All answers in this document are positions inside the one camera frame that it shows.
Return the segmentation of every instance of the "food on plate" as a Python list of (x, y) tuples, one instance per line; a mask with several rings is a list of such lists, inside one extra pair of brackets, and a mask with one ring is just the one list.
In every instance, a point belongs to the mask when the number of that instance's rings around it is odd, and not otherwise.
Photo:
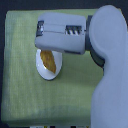
[(51, 51), (43, 51), (41, 50), (40, 52), (40, 57), (43, 61), (44, 66), (53, 72), (54, 74), (56, 73), (56, 64), (54, 61), (54, 56)]

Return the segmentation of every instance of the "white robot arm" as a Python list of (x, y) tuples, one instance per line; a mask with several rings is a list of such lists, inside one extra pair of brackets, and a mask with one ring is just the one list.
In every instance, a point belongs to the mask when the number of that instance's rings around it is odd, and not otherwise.
[(75, 54), (91, 51), (93, 59), (104, 68), (92, 96), (91, 128), (128, 128), (126, 21), (121, 11), (108, 5), (98, 9), (89, 24), (83, 16), (42, 14), (35, 46)]

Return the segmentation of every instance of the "white plate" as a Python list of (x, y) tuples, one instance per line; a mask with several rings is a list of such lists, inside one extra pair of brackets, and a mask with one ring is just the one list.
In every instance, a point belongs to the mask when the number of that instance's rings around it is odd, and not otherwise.
[(40, 57), (41, 50), (38, 49), (36, 52), (36, 68), (39, 74), (46, 80), (54, 79), (60, 72), (62, 66), (62, 53), (52, 51), (55, 64), (56, 64), (56, 73), (49, 71), (43, 64), (42, 59)]

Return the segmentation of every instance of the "green cloth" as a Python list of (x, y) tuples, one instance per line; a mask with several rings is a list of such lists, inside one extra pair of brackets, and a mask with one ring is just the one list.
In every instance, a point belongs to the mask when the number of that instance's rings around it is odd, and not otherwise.
[[(93, 15), (96, 9), (52, 10)], [(92, 93), (103, 71), (84, 55), (63, 54), (59, 75), (44, 80), (36, 69), (38, 16), (48, 11), (9, 11), (5, 22), (1, 118), (10, 126), (90, 125)]]

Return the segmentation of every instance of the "plate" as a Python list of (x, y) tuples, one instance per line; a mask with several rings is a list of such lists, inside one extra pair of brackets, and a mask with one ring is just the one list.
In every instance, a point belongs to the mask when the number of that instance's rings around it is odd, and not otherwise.
[(62, 67), (62, 53), (52, 51), (52, 54), (54, 56), (54, 61), (56, 64), (56, 73), (49, 71), (43, 64), (43, 61), (40, 57), (41, 50), (38, 49), (36, 52), (36, 68), (38, 73), (45, 79), (45, 80), (52, 80), (54, 79), (60, 72)]

